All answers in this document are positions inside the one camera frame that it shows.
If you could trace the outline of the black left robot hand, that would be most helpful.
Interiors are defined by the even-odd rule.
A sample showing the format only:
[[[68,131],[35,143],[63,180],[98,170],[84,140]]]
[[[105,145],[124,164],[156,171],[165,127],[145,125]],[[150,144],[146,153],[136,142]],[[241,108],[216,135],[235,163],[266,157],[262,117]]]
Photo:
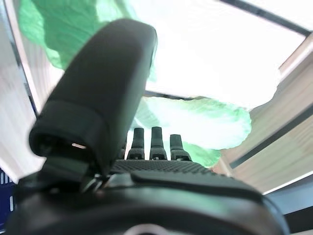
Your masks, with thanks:
[[[143,158],[143,131],[121,158],[157,47],[156,30],[119,19],[74,57],[30,133],[41,170],[19,180],[8,235],[287,235],[284,215],[262,193],[192,162],[181,137],[196,122],[172,111],[171,159],[161,130]]]

